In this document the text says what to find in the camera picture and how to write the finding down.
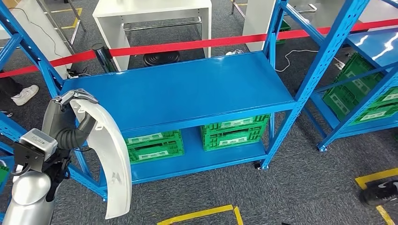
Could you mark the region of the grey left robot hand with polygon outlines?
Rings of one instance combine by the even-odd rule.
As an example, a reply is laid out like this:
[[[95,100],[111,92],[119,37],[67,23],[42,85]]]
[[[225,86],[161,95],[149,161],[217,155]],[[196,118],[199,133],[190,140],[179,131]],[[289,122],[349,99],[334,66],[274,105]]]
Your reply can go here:
[[[96,122],[92,116],[85,114],[76,127],[76,115],[70,105],[73,99],[98,103],[98,100],[84,89],[69,90],[51,99],[44,115],[42,131],[59,142],[68,137],[73,140],[85,140]]]

